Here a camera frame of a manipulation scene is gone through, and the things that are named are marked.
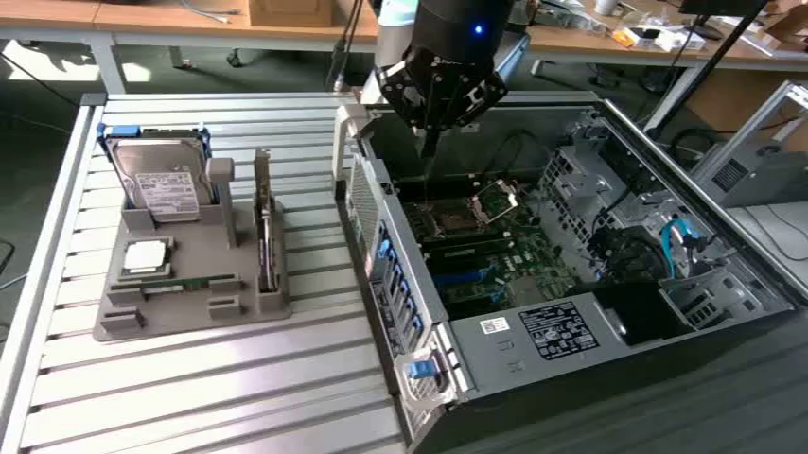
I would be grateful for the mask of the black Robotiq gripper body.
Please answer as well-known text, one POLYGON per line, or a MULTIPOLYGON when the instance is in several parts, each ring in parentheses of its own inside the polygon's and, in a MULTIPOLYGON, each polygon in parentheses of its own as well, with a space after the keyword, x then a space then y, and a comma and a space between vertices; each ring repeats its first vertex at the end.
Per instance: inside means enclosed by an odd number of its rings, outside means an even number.
POLYGON ((427 99, 435 78, 496 72, 494 54, 508 19, 503 0, 420 1, 410 45, 403 54, 408 75, 427 99))

